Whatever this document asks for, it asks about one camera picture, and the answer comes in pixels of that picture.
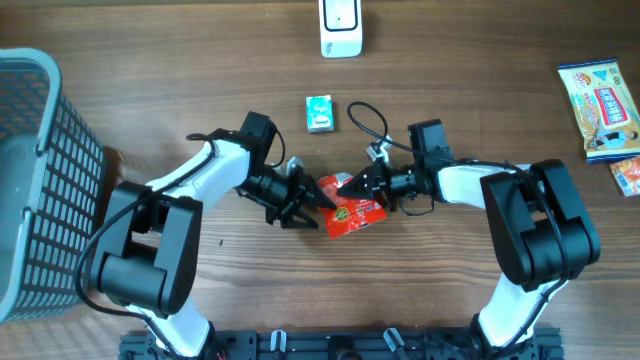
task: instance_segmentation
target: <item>teal packet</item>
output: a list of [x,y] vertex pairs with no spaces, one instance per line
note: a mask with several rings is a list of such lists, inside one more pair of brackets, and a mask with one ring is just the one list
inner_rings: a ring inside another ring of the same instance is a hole
[[307,97],[307,130],[309,133],[333,131],[331,95]]

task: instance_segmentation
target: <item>orange snack package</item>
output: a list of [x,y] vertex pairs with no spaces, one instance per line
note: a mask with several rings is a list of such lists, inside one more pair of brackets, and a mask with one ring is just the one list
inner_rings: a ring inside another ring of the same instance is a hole
[[640,195],[640,157],[611,164],[611,172],[624,196]]
[[319,208],[324,214],[331,239],[387,218],[387,213],[377,201],[349,199],[337,195],[338,189],[352,178],[350,174],[338,173],[318,180],[322,191],[338,207],[336,210]]

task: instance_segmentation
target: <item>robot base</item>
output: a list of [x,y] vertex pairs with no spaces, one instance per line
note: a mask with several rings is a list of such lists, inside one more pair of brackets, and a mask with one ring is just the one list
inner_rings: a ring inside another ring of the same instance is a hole
[[[255,331],[215,333],[215,348],[204,358],[217,360],[465,360],[463,349],[470,338],[469,328],[433,328],[425,331],[398,331],[404,346],[392,352],[377,332],[317,332],[286,334],[285,352],[271,351],[272,334]],[[120,360],[171,359],[156,346],[149,332],[122,337]],[[501,360],[564,360],[560,330],[535,329],[524,350]]]

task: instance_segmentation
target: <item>wood surface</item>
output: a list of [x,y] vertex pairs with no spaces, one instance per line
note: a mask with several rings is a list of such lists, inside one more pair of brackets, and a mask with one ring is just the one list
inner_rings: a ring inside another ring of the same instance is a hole
[[[249,110],[271,117],[287,155],[314,176],[356,173],[369,164],[371,138],[346,116],[355,100],[382,111],[401,142],[407,125],[440,118],[457,157],[559,158],[599,230],[602,256],[540,323],[562,329],[568,359],[635,359],[640,198],[623,198],[606,165],[585,163],[556,67],[616,56],[640,101],[639,4],[367,2],[364,52],[338,60],[320,55],[315,3],[5,9],[0,46],[57,59],[63,91],[117,154],[112,175],[133,181],[194,154],[200,144],[186,134],[237,129]],[[305,97],[325,94],[337,129],[307,134]],[[270,159],[279,151],[274,145]],[[285,231],[263,220],[262,208],[229,193],[203,221],[192,295],[218,330],[465,326],[500,274],[486,215],[466,206],[394,213],[335,241],[324,229]],[[119,336],[140,328],[78,306],[0,326],[0,359],[113,359]]]

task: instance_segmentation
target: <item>yellow and blue snack bag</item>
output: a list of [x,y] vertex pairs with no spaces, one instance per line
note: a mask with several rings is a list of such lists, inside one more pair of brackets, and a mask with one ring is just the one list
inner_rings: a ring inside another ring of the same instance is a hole
[[640,117],[616,59],[558,66],[584,137],[587,162],[640,155]]

